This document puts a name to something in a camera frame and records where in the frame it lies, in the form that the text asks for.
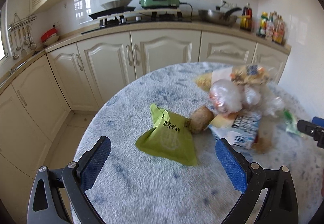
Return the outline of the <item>red and white bowls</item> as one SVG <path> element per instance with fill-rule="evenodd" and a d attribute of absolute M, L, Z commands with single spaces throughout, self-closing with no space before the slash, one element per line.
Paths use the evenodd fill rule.
<path fill-rule="evenodd" d="M 41 42 L 45 46 L 50 46 L 58 41 L 59 39 L 58 31 L 55 26 L 48 30 L 45 34 L 41 36 Z"/>

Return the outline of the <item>lower cream cabinets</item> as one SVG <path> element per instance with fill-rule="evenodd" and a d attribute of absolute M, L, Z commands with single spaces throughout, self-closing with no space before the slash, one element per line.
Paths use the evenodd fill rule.
<path fill-rule="evenodd" d="M 190 62 L 264 63 L 281 78 L 289 45 L 201 23 L 146 24 L 68 37 L 1 72 L 1 201 L 26 219 L 37 168 L 74 111 L 96 112 L 156 69 Z"/>

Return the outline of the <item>green snack packet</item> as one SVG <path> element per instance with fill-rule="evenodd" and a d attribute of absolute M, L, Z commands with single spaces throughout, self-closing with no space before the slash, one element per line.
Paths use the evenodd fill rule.
<path fill-rule="evenodd" d="M 136 147 L 146 154 L 196 166 L 193 136 L 188 128 L 190 120 L 154 103 L 150 112 L 153 128 L 137 139 Z"/>

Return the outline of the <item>hanging utensil rack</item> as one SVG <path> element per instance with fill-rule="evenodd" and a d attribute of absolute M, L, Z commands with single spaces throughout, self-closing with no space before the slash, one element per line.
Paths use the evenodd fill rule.
<path fill-rule="evenodd" d="M 36 19 L 36 14 L 24 18 L 20 18 L 17 13 L 14 14 L 14 20 L 7 29 L 14 60 L 20 56 L 25 57 L 27 50 L 36 50 L 37 44 L 33 38 L 31 28 L 32 22 Z"/>

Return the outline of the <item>group of condiment bottles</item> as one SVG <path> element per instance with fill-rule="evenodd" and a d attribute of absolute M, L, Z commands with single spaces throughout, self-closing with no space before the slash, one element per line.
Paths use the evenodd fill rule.
<path fill-rule="evenodd" d="M 278 15 L 276 11 L 269 14 L 262 12 L 256 32 L 258 37 L 283 45 L 285 32 L 286 24 L 281 15 Z"/>

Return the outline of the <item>white wall power socket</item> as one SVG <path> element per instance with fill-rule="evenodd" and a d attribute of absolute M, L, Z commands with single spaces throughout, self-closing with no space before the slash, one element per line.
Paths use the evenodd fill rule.
<path fill-rule="evenodd" d="M 220 7 L 224 8 L 224 9 L 231 9 L 236 6 L 235 3 L 231 3 L 231 2 L 225 1 L 225 0 L 221 0 L 220 5 L 221 5 Z"/>

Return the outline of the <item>blue white milk carton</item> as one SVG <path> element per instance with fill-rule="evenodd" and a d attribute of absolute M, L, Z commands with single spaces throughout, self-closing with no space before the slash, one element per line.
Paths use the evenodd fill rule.
<path fill-rule="evenodd" d="M 217 140 L 224 138 L 231 146 L 250 150 L 256 141 L 261 118 L 260 113 L 246 110 L 228 117 L 218 114 L 208 128 Z"/>

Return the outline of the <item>brown round bread bun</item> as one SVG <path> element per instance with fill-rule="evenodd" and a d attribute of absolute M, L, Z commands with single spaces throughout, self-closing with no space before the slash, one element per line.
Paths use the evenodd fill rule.
<path fill-rule="evenodd" d="M 207 106 L 201 106 L 191 114 L 188 128 L 191 133 L 198 134 L 205 130 L 213 119 L 213 112 Z"/>

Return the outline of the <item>black gas stove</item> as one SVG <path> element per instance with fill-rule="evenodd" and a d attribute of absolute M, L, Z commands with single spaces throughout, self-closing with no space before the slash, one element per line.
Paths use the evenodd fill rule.
<path fill-rule="evenodd" d="M 192 18 L 190 16 L 184 16 L 180 9 L 149 9 L 126 11 L 119 14 L 102 16 L 98 17 L 94 21 L 96 22 L 95 28 L 82 31 L 81 34 L 135 23 L 192 22 Z"/>

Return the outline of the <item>dark soy sauce bottle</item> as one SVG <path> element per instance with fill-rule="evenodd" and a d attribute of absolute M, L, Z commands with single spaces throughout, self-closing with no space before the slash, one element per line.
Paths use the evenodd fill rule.
<path fill-rule="evenodd" d="M 253 25 L 253 11 L 250 6 L 250 3 L 247 3 L 242 10 L 240 29 L 251 32 L 252 25 Z"/>

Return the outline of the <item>clear plastic bag bundle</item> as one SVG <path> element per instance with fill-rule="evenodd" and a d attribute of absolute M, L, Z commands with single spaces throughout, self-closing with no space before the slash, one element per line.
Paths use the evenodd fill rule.
<path fill-rule="evenodd" d="M 283 99 L 276 96 L 267 85 L 236 85 L 225 79 L 211 86 L 209 98 L 218 114 L 224 117 L 242 110 L 275 116 L 285 108 Z"/>

